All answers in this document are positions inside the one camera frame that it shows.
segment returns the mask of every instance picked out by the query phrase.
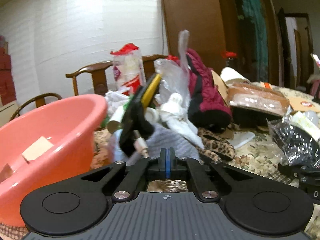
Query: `white cloth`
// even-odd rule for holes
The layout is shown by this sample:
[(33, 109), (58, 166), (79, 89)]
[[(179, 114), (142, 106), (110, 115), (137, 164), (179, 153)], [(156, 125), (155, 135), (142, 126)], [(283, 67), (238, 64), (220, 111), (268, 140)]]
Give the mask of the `white cloth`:
[(160, 116), (163, 122), (167, 123), (170, 130), (180, 134), (194, 145), (204, 149), (201, 138), (197, 135), (198, 129), (187, 117), (186, 111), (181, 107), (182, 96), (173, 93), (168, 102), (160, 107)]
[(119, 91), (109, 91), (104, 97), (108, 104), (108, 116), (112, 117), (116, 110), (129, 101), (129, 97)]

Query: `round pad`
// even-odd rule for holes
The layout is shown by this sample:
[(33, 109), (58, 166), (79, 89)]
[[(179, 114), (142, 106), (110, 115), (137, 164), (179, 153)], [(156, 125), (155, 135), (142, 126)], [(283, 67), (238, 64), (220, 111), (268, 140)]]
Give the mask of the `round pad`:
[(261, 192), (253, 197), (253, 204), (262, 211), (277, 213), (285, 211), (290, 205), (290, 199), (279, 192)]
[(107, 207), (102, 192), (48, 192), (40, 188), (23, 199), (20, 213), (29, 230), (47, 236), (65, 236), (95, 225)]
[(69, 192), (59, 192), (47, 196), (42, 206), (49, 212), (55, 214), (68, 213), (76, 209), (80, 204), (80, 198)]
[(250, 185), (241, 181), (244, 190), (226, 198), (229, 217), (241, 227), (265, 236), (285, 236), (302, 230), (313, 213), (311, 199), (298, 188), (270, 182)]

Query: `crosshair marking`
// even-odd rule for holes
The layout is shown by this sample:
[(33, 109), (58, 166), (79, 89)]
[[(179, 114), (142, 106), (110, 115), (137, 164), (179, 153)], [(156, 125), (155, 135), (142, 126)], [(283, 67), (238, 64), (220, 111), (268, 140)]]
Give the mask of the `crosshair marking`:
[(165, 195), (163, 198), (164, 198), (165, 200), (169, 200), (169, 199), (171, 198), (171, 196)]

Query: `cardboard box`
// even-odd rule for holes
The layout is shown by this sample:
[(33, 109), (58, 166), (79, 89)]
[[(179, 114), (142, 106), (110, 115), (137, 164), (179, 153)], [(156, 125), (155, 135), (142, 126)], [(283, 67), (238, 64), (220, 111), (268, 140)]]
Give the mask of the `cardboard box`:
[(293, 112), (305, 112), (311, 110), (315, 111), (316, 113), (320, 113), (320, 108), (315, 106), (315, 104), (311, 100), (299, 97), (291, 97), (288, 99), (290, 101)]
[(213, 70), (211, 70), (211, 72), (212, 72), (213, 82), (217, 86), (218, 92), (222, 96), (223, 101), (226, 104), (226, 106), (230, 107), (228, 100), (227, 100), (227, 98), (228, 98), (227, 85), (225, 84), (225, 82), (222, 80), (222, 78), (217, 73), (215, 73)]

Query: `hanging clothes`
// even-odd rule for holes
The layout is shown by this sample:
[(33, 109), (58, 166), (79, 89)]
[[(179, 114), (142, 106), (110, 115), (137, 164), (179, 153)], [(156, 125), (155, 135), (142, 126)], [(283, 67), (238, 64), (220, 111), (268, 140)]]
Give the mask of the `hanging clothes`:
[(249, 18), (255, 26), (257, 61), (257, 78), (259, 81), (268, 81), (268, 40), (266, 22), (260, 0), (243, 0), (244, 16)]

